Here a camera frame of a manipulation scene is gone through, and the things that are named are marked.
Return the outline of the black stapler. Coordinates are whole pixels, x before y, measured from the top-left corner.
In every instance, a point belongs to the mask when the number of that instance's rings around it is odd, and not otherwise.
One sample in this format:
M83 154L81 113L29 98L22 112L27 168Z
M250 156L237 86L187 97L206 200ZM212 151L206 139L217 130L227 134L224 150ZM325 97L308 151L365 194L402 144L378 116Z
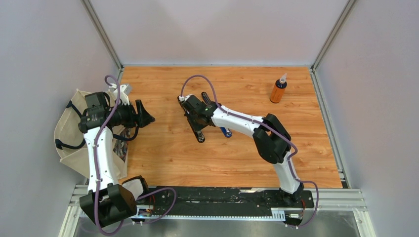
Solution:
M189 124L189 126L191 127L192 132L194 133L194 136L196 137L197 141L198 141L199 143L203 143L203 142L205 142L205 137L204 137L203 133L202 133L200 130L199 130L199 131L196 131L196 130L194 129L194 127L193 127L193 125L192 125L192 121L190 120L190 116L189 116L189 114L188 114L187 110L186 110L186 109L182 106L182 102L181 102L181 100L180 100L180 97L179 97L179 96L177 97L177 100L178 100L178 102L179 102L179 104L180 104L181 108L184 110L184 116L187 118L188 124Z

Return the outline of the blue stapler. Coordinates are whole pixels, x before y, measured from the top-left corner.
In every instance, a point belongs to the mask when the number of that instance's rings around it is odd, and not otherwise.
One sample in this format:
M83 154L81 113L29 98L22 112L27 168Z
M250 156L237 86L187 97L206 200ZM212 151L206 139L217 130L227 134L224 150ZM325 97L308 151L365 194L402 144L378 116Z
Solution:
M209 105L212 102L212 100L209 98L206 92L202 92L201 97L207 105ZM233 135L232 131L226 127L220 127L220 130L226 138L230 138Z

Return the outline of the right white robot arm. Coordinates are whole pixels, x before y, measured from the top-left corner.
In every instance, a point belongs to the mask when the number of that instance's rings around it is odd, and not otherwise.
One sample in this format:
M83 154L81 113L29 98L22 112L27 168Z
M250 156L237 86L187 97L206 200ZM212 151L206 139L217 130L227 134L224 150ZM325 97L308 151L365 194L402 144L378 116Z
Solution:
M214 101L205 103L193 94L177 99L199 143L205 141L202 130L207 126L224 127L252 138L260 157L274 167L283 203L293 207L301 201L304 185L289 160L291 136L275 115L247 115L224 105L218 106Z

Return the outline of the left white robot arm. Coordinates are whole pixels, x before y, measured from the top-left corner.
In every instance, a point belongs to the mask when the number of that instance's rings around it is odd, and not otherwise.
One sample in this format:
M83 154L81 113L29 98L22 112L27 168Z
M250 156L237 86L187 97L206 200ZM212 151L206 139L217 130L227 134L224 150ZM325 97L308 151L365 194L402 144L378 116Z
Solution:
M151 191L142 176L118 182L114 171L112 128L143 128L155 118L144 108L141 100L135 105L118 104L111 107L110 96L96 92L85 96L85 109L79 130L88 150L90 181L88 194L80 198L80 207L97 226L103 228L137 214L137 203L144 205Z

